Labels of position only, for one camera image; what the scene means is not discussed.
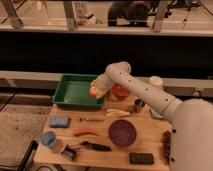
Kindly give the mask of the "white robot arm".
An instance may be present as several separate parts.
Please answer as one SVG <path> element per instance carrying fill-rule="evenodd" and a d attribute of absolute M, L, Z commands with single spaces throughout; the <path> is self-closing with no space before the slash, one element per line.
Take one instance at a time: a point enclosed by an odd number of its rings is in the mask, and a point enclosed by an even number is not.
<path fill-rule="evenodd" d="M 182 101 L 130 72 L 126 61 L 109 64 L 89 92 L 99 99 L 115 83 L 128 89 L 171 124 L 170 171 L 213 171 L 213 105 L 203 99 Z"/>

